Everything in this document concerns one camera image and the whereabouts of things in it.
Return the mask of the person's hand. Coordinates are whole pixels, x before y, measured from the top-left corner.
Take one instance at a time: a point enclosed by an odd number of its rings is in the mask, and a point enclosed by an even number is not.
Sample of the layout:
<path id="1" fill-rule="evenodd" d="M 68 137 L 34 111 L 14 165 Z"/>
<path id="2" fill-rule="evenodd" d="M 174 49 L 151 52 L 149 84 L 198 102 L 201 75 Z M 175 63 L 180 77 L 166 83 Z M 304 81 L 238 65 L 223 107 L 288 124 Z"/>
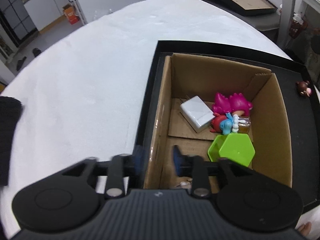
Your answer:
<path id="1" fill-rule="evenodd" d="M 304 237 L 308 236 L 312 228 L 311 222 L 306 222 L 300 224 L 300 226 L 296 227 L 296 230 Z"/>

